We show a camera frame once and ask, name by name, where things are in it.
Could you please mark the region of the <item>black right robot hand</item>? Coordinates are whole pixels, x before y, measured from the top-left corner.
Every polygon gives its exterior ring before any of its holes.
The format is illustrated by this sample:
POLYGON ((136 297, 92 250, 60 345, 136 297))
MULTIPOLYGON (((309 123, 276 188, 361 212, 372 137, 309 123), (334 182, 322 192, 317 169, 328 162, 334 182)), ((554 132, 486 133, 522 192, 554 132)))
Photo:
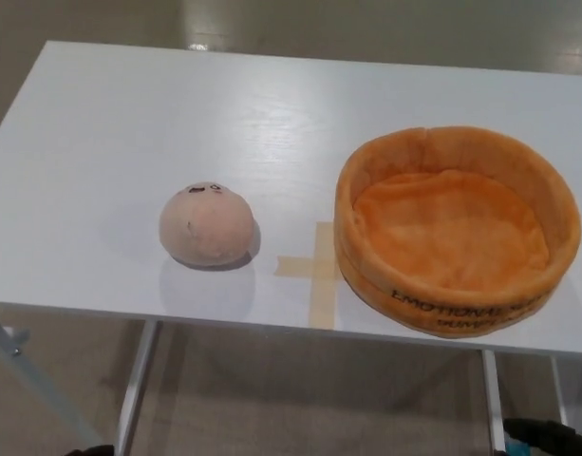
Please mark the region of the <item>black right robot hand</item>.
POLYGON ((554 421, 504 418, 503 428, 513 439, 549 455, 582 455, 582 435, 554 421))

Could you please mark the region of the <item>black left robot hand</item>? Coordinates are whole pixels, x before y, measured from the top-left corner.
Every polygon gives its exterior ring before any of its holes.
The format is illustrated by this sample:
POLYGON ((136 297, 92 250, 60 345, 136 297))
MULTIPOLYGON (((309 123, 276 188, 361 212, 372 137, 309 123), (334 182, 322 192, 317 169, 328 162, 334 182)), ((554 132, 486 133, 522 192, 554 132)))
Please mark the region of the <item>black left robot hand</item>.
POLYGON ((64 456, 115 456, 115 447, 113 445, 98 445, 86 449, 73 449, 64 456))

